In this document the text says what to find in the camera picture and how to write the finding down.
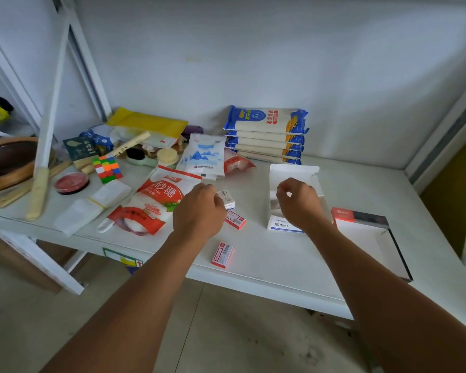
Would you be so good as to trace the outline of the white bag blue mountain print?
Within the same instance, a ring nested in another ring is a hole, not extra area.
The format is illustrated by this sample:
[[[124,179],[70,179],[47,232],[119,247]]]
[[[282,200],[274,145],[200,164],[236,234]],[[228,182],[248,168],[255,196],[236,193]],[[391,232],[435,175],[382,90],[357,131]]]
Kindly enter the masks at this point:
[[[227,137],[192,133],[176,170],[209,180],[224,177],[224,150]]]

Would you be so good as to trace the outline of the light wooden stick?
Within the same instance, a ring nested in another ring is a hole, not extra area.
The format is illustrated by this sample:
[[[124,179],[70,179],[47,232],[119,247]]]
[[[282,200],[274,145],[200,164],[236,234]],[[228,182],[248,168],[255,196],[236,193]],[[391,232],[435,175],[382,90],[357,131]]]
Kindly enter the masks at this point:
[[[112,150],[112,152],[110,152],[108,156],[118,157],[122,155],[124,152],[126,152],[127,150],[129,150],[130,148],[133,148],[134,146],[138,144],[142,144],[150,136],[151,136],[150,131],[144,131],[141,134],[139,134],[137,137],[134,137],[130,141],[125,142],[124,144]]]

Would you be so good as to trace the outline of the colourful puzzle cube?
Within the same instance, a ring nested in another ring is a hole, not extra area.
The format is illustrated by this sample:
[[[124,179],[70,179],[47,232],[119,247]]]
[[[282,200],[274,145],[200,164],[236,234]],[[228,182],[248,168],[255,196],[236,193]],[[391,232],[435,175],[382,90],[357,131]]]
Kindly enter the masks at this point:
[[[123,178],[121,168],[114,156],[95,156],[93,157],[92,163],[103,185]]]

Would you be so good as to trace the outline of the open white carton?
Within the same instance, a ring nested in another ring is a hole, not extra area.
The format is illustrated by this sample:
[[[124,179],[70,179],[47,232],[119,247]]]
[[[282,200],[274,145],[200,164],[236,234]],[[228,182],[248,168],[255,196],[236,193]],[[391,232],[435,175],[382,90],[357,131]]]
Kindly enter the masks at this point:
[[[325,217],[334,223],[330,208],[325,200],[323,189],[318,178],[319,167],[317,166],[306,166],[306,165],[295,165],[295,164],[283,164],[273,163],[269,170],[269,212],[268,212],[268,224],[267,230],[270,231],[284,231],[284,232],[295,232],[302,233],[302,230],[293,226],[284,217],[281,212],[279,201],[276,197],[278,185],[286,179],[292,177],[296,180],[305,182],[306,184],[313,187],[319,197],[322,204],[322,209]]]

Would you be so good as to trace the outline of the white brush black bristles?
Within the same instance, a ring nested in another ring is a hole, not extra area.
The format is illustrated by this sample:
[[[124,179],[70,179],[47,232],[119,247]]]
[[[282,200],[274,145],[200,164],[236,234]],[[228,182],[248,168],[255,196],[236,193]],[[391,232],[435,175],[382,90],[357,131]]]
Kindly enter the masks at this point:
[[[126,150],[126,160],[128,163],[135,166],[145,166],[150,168],[155,168],[158,165],[158,161],[154,158],[150,158],[145,154],[145,151],[129,148]]]

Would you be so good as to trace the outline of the long wooden stick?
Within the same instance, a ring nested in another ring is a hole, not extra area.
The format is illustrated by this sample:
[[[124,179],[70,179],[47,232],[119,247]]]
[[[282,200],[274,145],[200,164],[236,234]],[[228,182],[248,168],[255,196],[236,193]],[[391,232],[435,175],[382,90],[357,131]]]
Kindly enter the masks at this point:
[[[62,162],[56,165],[55,167],[49,169],[48,178],[58,175],[59,173],[61,173],[62,171],[64,171],[71,165],[73,165],[72,161],[65,161],[65,162]],[[16,189],[13,189],[12,191],[0,196],[0,208],[4,208],[12,204],[13,202],[17,201],[24,195],[28,194],[32,190],[32,188],[33,188],[33,179],[24,182]]]

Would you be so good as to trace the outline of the round wooden bowl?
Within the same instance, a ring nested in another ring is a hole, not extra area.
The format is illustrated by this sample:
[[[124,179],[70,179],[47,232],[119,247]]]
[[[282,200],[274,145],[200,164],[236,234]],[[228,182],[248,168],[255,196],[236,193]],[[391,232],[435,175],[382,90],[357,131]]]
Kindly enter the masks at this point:
[[[33,177],[37,137],[0,137],[0,191]]]

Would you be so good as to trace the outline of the small white cardboard box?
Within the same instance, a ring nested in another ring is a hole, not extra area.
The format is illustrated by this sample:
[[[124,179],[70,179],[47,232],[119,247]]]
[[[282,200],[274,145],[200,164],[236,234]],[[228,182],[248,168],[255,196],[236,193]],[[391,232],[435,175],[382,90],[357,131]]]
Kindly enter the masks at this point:
[[[216,193],[216,195],[223,200],[224,207],[227,211],[235,208],[236,201],[227,190],[220,190]]]

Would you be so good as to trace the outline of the blue white plastic packet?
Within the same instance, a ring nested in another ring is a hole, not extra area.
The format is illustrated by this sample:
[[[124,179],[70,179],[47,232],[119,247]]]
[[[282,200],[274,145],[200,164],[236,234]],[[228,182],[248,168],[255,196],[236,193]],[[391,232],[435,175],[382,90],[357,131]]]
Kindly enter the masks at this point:
[[[91,127],[87,131],[81,132],[78,136],[88,138],[97,150],[98,154],[100,156],[104,156],[114,150],[114,143],[110,138],[112,130],[112,126],[101,124]]]

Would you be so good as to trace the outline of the white folded pouch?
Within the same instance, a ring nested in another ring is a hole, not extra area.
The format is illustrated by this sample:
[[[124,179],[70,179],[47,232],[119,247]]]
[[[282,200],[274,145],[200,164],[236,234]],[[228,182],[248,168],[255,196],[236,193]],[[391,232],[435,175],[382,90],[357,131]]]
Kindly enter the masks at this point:
[[[119,180],[113,180],[103,185],[87,200],[102,209],[107,209],[120,204],[132,193],[132,188]]]
[[[70,237],[79,229],[92,222],[104,210],[104,206],[91,198],[75,200],[65,211],[57,216],[54,221],[54,227],[66,237]]]

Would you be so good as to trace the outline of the white red sugar bag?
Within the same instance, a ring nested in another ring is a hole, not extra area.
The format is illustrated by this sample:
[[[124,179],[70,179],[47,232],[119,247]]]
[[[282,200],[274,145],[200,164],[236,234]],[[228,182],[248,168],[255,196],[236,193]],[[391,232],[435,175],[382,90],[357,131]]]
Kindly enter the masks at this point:
[[[158,165],[131,196],[107,218],[138,236],[155,235],[171,219],[186,194],[202,181],[200,175]]]

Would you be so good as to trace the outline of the white metal shelf frame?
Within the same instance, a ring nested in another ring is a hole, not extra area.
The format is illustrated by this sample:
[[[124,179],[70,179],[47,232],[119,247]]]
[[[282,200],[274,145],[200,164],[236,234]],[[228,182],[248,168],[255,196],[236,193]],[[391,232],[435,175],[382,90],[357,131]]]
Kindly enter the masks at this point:
[[[38,150],[32,177],[33,188],[29,192],[31,196],[25,213],[25,217],[29,221],[34,220],[33,216],[38,218],[46,205],[46,192],[49,183],[47,160],[54,140],[56,114],[67,47],[72,47],[74,56],[78,57],[78,67],[100,119],[106,121],[112,114],[108,98],[75,11],[74,0],[60,0],[57,15],[60,21],[60,34],[54,41],[57,44],[56,60],[42,113],[39,113],[34,107],[24,85],[20,82],[19,77],[0,48],[0,75],[12,86],[12,89],[19,96],[19,100],[33,119],[34,125],[39,129]],[[65,290],[74,295],[80,295],[84,291],[84,286],[70,273],[84,258],[86,252],[76,252],[67,264],[61,266],[27,235],[0,228],[0,239]]]

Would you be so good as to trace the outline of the person's right forearm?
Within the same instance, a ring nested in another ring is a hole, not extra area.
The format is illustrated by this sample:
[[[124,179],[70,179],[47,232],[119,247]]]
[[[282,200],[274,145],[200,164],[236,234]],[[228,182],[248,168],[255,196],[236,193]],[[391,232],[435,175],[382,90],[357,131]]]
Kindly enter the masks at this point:
[[[466,326],[310,215],[300,228],[329,267],[385,373],[466,373]]]

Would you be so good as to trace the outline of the person's left hand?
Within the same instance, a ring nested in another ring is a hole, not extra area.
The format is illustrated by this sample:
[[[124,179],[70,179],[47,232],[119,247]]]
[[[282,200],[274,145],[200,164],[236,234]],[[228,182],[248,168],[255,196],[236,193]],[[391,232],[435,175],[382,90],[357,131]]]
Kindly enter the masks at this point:
[[[173,212],[173,232],[188,242],[203,246],[221,230],[226,214],[225,208],[193,206],[189,192]]]

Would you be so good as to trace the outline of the dark green card packet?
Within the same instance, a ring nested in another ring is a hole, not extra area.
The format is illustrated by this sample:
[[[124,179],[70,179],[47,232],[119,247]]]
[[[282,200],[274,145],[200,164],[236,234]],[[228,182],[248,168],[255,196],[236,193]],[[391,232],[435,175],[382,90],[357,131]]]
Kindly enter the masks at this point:
[[[74,137],[64,139],[62,142],[73,162],[98,156],[95,146],[88,137]]]

